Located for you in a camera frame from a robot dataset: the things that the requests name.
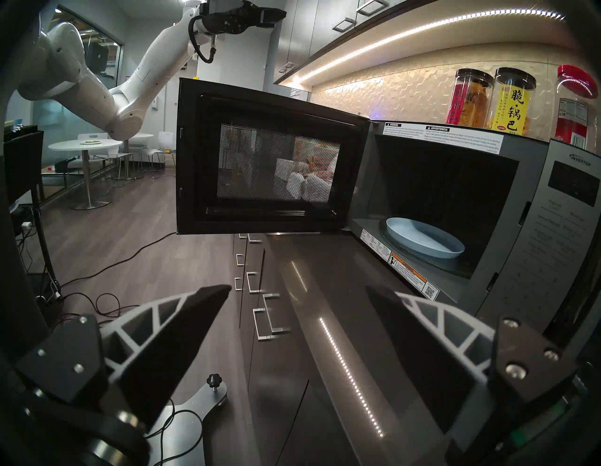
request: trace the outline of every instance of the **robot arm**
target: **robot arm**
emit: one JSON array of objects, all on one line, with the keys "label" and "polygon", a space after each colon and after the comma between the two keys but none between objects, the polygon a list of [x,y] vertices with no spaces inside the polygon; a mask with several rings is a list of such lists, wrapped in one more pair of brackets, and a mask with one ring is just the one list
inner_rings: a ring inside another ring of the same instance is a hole
[{"label": "robot arm", "polygon": [[259,8],[247,0],[240,8],[224,13],[203,16],[199,10],[198,4],[185,8],[181,21],[163,30],[152,42],[133,75],[111,90],[87,67],[75,26],[61,23],[48,34],[40,31],[30,68],[33,72],[17,90],[28,100],[56,100],[81,119],[104,129],[112,139],[129,139],[142,127],[153,99],[194,54],[188,48],[190,39],[194,38],[192,43],[200,53],[198,45],[214,41],[215,34],[240,34],[248,26],[273,28],[286,15],[285,11]]}]

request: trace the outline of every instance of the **black knob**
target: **black knob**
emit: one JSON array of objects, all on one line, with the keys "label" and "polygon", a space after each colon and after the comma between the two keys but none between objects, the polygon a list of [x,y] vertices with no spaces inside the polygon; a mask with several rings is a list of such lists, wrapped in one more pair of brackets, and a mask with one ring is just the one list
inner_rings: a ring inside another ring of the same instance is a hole
[{"label": "black knob", "polygon": [[211,374],[209,376],[209,378],[207,379],[207,383],[209,384],[209,387],[211,388],[216,388],[219,386],[219,384],[221,383],[222,379],[221,377],[219,377],[219,374]]}]

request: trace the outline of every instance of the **table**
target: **table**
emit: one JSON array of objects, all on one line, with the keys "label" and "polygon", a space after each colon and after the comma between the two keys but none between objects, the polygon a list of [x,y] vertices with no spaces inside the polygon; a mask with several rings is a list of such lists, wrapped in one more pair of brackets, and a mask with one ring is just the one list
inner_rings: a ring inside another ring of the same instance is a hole
[{"label": "table", "polygon": [[114,180],[121,180],[121,181],[133,181],[133,180],[137,180],[139,178],[144,178],[144,173],[137,173],[135,176],[130,177],[129,176],[129,143],[132,144],[143,144],[145,140],[147,140],[148,138],[151,138],[152,136],[154,136],[153,134],[148,134],[148,133],[137,133],[134,136],[132,136],[129,139],[126,139],[125,141],[123,141],[123,146],[124,146],[124,151],[127,153],[127,155],[123,158],[124,162],[125,162],[125,178],[122,177],[113,177]]},{"label": "table", "polygon": [[75,210],[90,210],[97,209],[98,207],[106,206],[112,202],[112,199],[109,197],[101,197],[99,199],[94,199],[90,190],[90,154],[88,152],[89,149],[108,149],[109,147],[120,146],[122,141],[115,141],[114,139],[99,139],[98,144],[83,144],[84,141],[73,140],[73,141],[63,141],[61,143],[55,143],[48,146],[48,149],[55,151],[63,151],[63,152],[79,152],[81,151],[81,158],[84,165],[84,184],[85,184],[85,193],[86,200],[81,203],[73,206],[72,208]]}]

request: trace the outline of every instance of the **kitchen counter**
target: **kitchen counter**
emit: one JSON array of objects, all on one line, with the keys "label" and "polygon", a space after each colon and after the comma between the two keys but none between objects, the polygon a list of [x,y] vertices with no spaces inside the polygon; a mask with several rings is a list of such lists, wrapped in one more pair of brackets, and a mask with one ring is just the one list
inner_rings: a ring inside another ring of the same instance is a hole
[{"label": "kitchen counter", "polygon": [[448,440],[403,370],[365,287],[413,292],[350,233],[268,236],[266,247],[361,464],[444,464]]}]

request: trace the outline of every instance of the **snack jar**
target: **snack jar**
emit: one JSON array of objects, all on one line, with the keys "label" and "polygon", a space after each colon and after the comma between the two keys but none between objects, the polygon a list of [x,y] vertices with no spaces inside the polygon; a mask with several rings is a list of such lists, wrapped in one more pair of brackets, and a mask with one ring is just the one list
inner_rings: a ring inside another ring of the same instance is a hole
[{"label": "snack jar", "polygon": [[597,84],[573,65],[557,68],[551,137],[595,152],[597,143]]},{"label": "snack jar", "polygon": [[458,69],[446,123],[484,127],[494,82],[493,77],[484,71]]},{"label": "snack jar", "polygon": [[486,128],[526,136],[535,89],[536,79],[529,73],[497,68]]}]

